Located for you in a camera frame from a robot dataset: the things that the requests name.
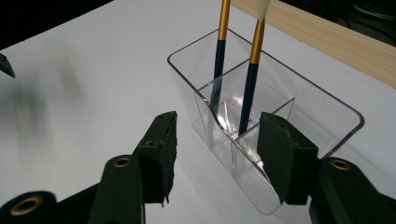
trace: white table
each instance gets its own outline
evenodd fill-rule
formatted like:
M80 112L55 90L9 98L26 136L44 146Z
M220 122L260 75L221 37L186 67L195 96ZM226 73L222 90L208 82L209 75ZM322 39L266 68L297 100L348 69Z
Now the white table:
M106 161L134 151L153 119L178 113L170 203L147 223L306 223L307 206L261 215L190 127L166 58L217 28L220 1L119 0L1 50L0 204L33 190L65 199L100 180ZM229 27L251 39L255 19ZM264 47L360 111L365 125L335 156L396 198L396 90L267 26Z

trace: white brush bristle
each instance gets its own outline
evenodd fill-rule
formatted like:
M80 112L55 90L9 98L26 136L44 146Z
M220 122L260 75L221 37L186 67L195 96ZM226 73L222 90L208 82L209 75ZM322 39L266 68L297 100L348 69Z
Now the white brush bristle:
M264 20L265 14L267 14L267 9L270 6L270 0L256 0L259 21Z

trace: clear plastic container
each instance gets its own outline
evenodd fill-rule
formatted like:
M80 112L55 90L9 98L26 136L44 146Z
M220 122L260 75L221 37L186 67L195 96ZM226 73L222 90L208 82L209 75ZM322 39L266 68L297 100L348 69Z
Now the clear plastic container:
M251 44L229 30L223 75L213 79L218 32L171 54L169 64L192 128L218 158L256 208L271 214L281 205L256 153L261 112L287 119L331 156L364 124L363 116L305 77L262 52L247 131L238 136ZM211 94L220 87L218 104Z

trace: dark background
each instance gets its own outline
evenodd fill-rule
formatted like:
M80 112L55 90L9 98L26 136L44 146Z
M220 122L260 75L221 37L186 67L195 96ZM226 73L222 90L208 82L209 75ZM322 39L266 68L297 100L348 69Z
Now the dark background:
M11 0L0 3L0 49L17 44L112 0ZM396 47L394 0L282 0ZM368 15L356 9L376 13Z

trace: wooden edge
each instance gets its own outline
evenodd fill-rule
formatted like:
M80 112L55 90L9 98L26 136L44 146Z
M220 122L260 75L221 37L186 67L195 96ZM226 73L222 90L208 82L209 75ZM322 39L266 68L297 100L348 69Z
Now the wooden edge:
M257 17L255 0L232 0L232 5ZM266 21L335 59L396 87L396 48L351 31L313 14L273 0Z

